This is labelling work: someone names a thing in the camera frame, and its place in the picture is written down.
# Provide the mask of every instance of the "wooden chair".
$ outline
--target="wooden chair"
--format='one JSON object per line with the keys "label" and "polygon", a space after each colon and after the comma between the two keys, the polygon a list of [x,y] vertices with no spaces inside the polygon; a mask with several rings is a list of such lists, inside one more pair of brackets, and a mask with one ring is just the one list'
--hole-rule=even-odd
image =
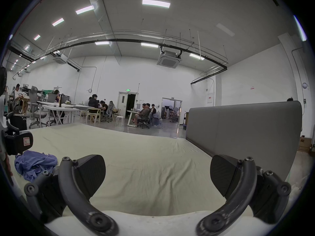
{"label": "wooden chair", "polygon": [[[97,112],[96,113],[90,113],[90,110],[97,110]],[[99,118],[99,123],[100,123],[100,109],[99,108],[90,108],[88,110],[87,115],[88,115],[88,117],[90,116],[90,122],[91,122],[92,116],[93,116],[95,118],[94,123],[96,123],[97,117]]]}

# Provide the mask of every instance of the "blue cloth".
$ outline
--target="blue cloth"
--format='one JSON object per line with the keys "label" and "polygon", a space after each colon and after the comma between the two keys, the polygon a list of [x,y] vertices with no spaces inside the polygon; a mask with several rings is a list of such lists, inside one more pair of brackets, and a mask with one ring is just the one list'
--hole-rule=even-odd
{"label": "blue cloth", "polygon": [[45,155],[36,151],[27,150],[23,155],[16,155],[14,166],[16,171],[25,180],[33,182],[42,171],[52,172],[57,165],[57,158],[54,155]]}

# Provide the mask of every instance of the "floor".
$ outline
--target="floor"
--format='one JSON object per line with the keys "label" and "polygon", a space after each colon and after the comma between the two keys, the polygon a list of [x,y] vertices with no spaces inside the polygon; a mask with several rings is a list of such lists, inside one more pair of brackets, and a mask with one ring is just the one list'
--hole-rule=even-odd
{"label": "floor", "polygon": [[[48,118],[42,119],[42,123],[46,123]],[[75,122],[84,123],[85,118],[81,117],[80,119],[78,117],[75,118]],[[105,128],[110,130],[116,130],[120,132],[126,132],[126,133],[132,133],[132,134],[140,134],[140,135],[149,135],[149,136],[162,136],[162,137],[179,137],[179,138],[185,138],[186,137],[186,130],[183,129],[183,126],[180,125],[177,129],[178,123],[172,123],[167,119],[163,119],[162,127],[151,127],[148,128],[135,128],[135,127],[129,127],[127,126],[128,119],[124,119],[124,125],[121,126],[121,122],[115,126],[116,122],[112,121],[110,123],[108,122],[101,122],[94,124],[93,122],[90,122],[88,120],[88,125],[95,126],[98,128]],[[31,123],[31,120],[29,118],[26,119],[27,128],[29,128],[29,125]],[[31,129],[38,128],[37,125],[34,125],[31,127]]]}

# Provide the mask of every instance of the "cream fabric sheet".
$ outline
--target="cream fabric sheet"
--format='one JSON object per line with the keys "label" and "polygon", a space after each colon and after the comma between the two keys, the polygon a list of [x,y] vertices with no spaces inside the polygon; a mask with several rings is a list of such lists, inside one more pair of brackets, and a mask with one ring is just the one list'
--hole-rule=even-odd
{"label": "cream fabric sheet", "polygon": [[[102,155],[105,180],[90,202],[99,210],[167,216],[215,211],[225,198],[210,179],[211,157],[182,138],[144,136],[72,123],[31,130],[31,150],[69,156]],[[10,164],[20,188],[27,183]],[[66,209],[64,215],[70,215]],[[247,209],[244,215],[251,215]]]}

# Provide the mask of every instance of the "white door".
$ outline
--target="white door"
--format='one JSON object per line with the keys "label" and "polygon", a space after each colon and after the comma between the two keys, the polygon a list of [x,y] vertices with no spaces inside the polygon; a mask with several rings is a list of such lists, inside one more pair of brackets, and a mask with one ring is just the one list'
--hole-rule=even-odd
{"label": "white door", "polygon": [[126,117],[126,106],[127,106],[128,94],[124,92],[119,93],[117,108],[120,110],[120,116]]}

